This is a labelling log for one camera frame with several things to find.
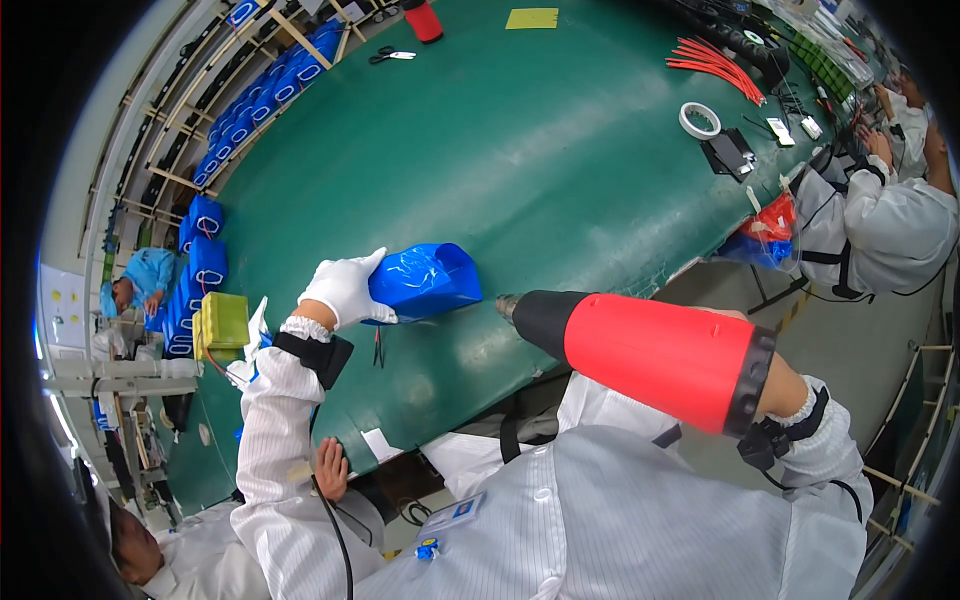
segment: yellow note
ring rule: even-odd
[[[560,9],[513,9],[507,29],[557,29]]]

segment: heat gun nozzle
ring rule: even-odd
[[[505,294],[503,296],[496,297],[496,312],[500,313],[500,316],[507,320],[507,323],[514,324],[514,309],[516,309],[516,303],[523,298],[523,294]]]

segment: worker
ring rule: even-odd
[[[957,243],[952,158],[936,120],[930,119],[924,136],[926,179],[898,177],[882,133],[871,132],[867,146],[864,167],[846,185],[809,169],[797,192],[801,270],[848,300],[921,288]]]
[[[902,69],[897,81],[900,94],[883,84],[874,84],[874,93],[883,108],[881,127],[888,134],[893,167],[900,180],[923,177],[926,172],[926,98],[917,88],[910,71]]]
[[[385,253],[324,261],[280,331],[317,351],[334,331],[362,320],[395,323],[367,282]],[[241,400],[237,486],[247,502],[230,520],[274,598],[344,598],[348,579],[333,524],[310,497],[310,482],[288,476],[310,452],[307,421],[325,394],[320,373],[277,346],[261,350],[257,367]],[[598,392],[609,390],[594,384],[591,395]],[[572,411],[577,421],[554,442],[484,473],[473,486],[482,497],[432,515],[420,531],[427,538],[415,542],[436,543],[426,552],[412,545],[387,564],[343,531],[353,597],[849,596],[873,497],[848,433],[850,415],[823,381],[773,359],[758,411],[805,430],[782,456],[789,488],[782,497],[698,475],[652,444],[654,431],[632,427],[642,417],[593,408]],[[437,515],[448,521],[437,524]]]
[[[343,447],[327,441],[318,448],[316,477],[321,490],[353,535],[382,550],[383,520],[373,504],[347,487],[346,466],[336,460]],[[237,539],[229,515],[243,496],[190,516],[157,537],[104,488],[94,488],[104,515],[110,557],[120,577],[156,600],[270,600],[263,570]]]
[[[136,251],[120,277],[100,286],[100,312],[116,317],[136,306],[153,317],[173,294],[174,255],[163,248]]]

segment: red plastic bag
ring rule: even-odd
[[[739,231],[761,242],[788,242],[792,237],[790,226],[797,221],[793,209],[793,194],[784,190],[772,204],[755,217],[747,219]]]

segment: heat gun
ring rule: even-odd
[[[590,379],[737,439],[754,420],[777,343],[734,317],[615,294],[536,290],[500,296],[496,310]]]

